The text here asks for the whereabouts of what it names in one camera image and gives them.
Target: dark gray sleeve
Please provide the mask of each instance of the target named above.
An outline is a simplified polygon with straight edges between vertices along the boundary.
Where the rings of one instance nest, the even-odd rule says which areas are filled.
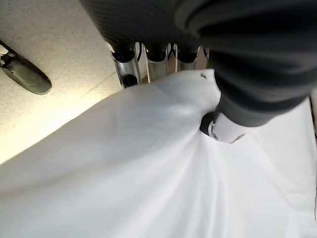
[[[215,0],[193,19],[221,90],[219,109],[244,126],[300,104],[317,83],[316,0]]]

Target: shiny metal tube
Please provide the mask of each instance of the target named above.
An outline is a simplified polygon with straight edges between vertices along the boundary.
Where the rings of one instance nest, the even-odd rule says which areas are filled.
[[[114,57],[112,59],[123,88],[142,83],[139,65],[135,57],[128,62],[119,62]]]
[[[185,63],[177,59],[175,71],[194,70],[196,68],[196,60],[197,59],[195,59],[192,63]]]
[[[176,72],[194,70],[199,47],[177,46],[176,50]]]
[[[112,59],[118,74],[120,84],[123,88],[141,84],[139,64],[135,57],[135,44],[121,44],[112,46],[108,44],[111,50]]]
[[[151,50],[152,52],[145,47],[149,82],[164,78],[168,75],[166,47],[162,51],[160,51],[158,47],[152,47]],[[149,55],[154,59],[157,58],[157,61],[150,60]]]

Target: white sheet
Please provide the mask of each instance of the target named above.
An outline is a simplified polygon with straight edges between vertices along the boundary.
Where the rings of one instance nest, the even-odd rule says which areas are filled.
[[[204,70],[98,103],[0,166],[0,237],[316,238],[308,102],[222,144],[218,99]]]

